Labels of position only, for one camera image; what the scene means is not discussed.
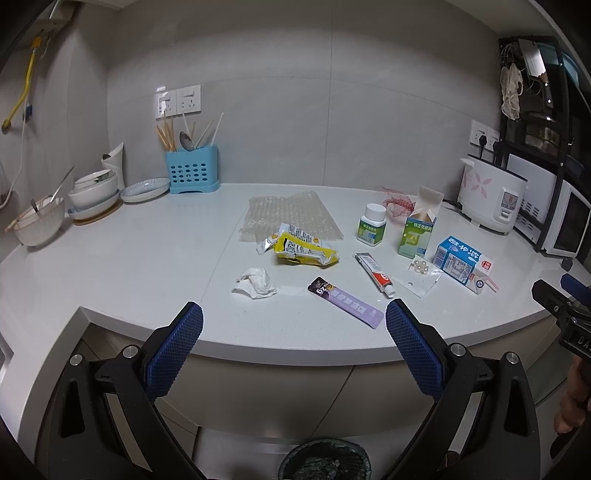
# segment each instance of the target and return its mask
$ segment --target wooden coaster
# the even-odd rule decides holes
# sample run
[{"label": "wooden coaster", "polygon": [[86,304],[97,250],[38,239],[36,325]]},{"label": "wooden coaster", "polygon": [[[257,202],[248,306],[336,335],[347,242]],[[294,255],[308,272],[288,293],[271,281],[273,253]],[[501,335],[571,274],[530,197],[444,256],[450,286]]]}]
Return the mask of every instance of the wooden coaster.
[{"label": "wooden coaster", "polygon": [[117,201],[103,213],[99,213],[94,217],[87,218],[85,220],[74,220],[74,225],[88,225],[89,223],[98,222],[99,220],[109,216],[111,213],[116,212],[123,205],[123,200],[117,199]]}]

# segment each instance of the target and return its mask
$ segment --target blue and white box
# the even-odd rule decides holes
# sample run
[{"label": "blue and white box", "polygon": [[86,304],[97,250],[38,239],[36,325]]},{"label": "blue and white box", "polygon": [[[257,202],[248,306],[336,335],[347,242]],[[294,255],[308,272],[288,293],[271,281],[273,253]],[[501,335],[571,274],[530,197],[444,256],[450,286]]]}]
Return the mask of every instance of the blue and white box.
[{"label": "blue and white box", "polygon": [[492,269],[492,260],[453,236],[437,247],[433,264],[476,294],[480,293]]}]

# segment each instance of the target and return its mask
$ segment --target hand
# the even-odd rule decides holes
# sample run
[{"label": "hand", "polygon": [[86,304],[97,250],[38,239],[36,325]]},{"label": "hand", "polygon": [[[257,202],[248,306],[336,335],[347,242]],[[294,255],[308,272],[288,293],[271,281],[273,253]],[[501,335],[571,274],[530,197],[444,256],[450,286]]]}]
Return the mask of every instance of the hand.
[{"label": "hand", "polygon": [[[568,433],[575,427],[580,427],[586,417],[584,409],[577,403],[587,399],[589,386],[583,381],[579,372],[582,358],[573,358],[573,364],[569,368],[566,379],[566,393],[560,399],[560,411],[554,416],[554,430],[556,433]],[[591,400],[586,405],[587,411],[591,411]]]}]

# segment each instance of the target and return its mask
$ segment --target rice cooker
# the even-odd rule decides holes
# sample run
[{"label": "rice cooker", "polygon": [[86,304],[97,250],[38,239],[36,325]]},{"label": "rice cooker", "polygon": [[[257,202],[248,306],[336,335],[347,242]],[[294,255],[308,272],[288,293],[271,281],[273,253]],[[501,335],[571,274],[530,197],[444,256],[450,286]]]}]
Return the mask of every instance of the rice cooker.
[{"label": "rice cooker", "polygon": [[466,166],[457,201],[477,226],[508,233],[515,225],[527,180],[477,158],[461,158]]}]

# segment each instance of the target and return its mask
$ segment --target white countertop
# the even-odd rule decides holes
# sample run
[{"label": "white countertop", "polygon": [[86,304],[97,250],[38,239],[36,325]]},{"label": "white countertop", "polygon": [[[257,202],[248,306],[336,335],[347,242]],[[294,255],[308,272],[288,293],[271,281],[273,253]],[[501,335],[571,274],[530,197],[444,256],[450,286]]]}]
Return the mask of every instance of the white countertop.
[{"label": "white countertop", "polygon": [[[239,241],[250,197],[305,190],[318,193],[345,236],[333,243],[341,259],[337,264],[324,269],[279,264],[273,252],[258,255],[254,243]],[[332,187],[224,184],[214,193],[168,194],[123,205],[87,226],[64,223],[65,232],[46,247],[17,248],[0,264],[0,333],[14,353],[0,384],[0,414],[30,453],[34,443],[27,439],[40,422],[34,411],[47,404],[88,321],[144,340],[190,300],[202,306],[205,317],[194,353],[276,365],[399,360],[384,322],[373,330],[307,291],[321,276],[385,311],[387,298],[353,259],[354,253],[369,251],[388,274],[408,267],[410,260],[397,254],[401,225],[389,222],[377,247],[356,240],[365,205],[384,197]],[[397,296],[419,321],[436,327],[449,342],[473,345],[547,315],[531,298],[531,286],[543,278],[558,287],[564,274],[559,259],[536,254],[514,231],[497,235],[442,208],[428,260],[448,235],[494,260],[491,279],[500,289],[485,288],[477,296],[443,275],[419,299],[395,284]],[[260,300],[231,293],[235,279],[249,267],[265,268],[279,293]],[[577,261],[570,273],[591,283]]]}]

